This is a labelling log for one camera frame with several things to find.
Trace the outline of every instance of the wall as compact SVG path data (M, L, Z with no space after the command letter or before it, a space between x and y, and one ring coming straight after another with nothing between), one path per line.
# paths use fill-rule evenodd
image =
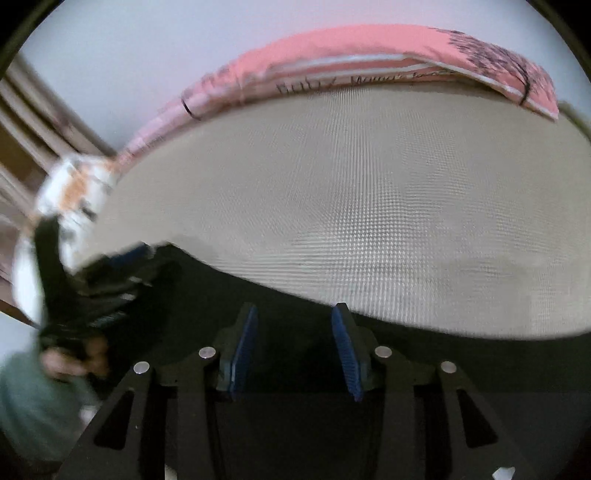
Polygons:
M546 68L560 99L591 116L591 84L525 0L66 0L22 52L88 126L121 148L160 106L242 52L359 23L462 30L516 50Z
M0 312L0 367L10 354L29 348L36 334L33 327Z

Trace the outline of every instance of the human hand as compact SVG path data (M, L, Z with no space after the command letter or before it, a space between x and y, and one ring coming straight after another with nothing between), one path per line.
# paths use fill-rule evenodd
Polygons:
M82 361L71 355L64 349L51 347L40 354L40 361L45 373L56 380L65 380L67 377L84 377L94 374L99 378L106 378L109 374L109 362L107 360L108 344L105 337L95 336L86 341L85 350L87 358Z

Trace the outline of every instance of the metal screw head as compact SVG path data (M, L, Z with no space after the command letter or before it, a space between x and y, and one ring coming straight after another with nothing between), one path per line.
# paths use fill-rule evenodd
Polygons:
M375 354L380 358L389 358L392 355L390 347L385 345L377 346L374 350Z
M150 370L150 364L148 362L137 362L134 365L134 372L138 375L144 374L148 370Z
M204 346L201 350L199 350L199 356L203 359L211 358L215 356L216 349L212 346Z
M441 362L440 366L441 366L441 370L443 370L447 374L454 374L457 371L457 367L454 362L449 362L449 361L445 360L444 362Z

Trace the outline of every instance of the blue gripper pad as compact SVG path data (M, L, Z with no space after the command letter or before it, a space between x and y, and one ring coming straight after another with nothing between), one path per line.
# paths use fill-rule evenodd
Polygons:
M346 303L332 309L332 331L349 393L361 401L371 372L371 357Z
M150 246L146 244L139 244L137 247L124 252L119 255L114 255L109 258L109 265L113 268L121 268L125 265L147 257L150 253Z
M252 303L245 303L236 323L225 329L220 354L217 390L229 392L232 398L243 391L254 349L258 312Z

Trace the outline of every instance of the green sleeve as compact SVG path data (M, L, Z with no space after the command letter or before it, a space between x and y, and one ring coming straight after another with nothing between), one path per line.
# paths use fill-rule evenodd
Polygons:
M84 378L46 376L37 345L11 356L0 370L0 429L25 459L63 461L83 429L80 409L97 403Z

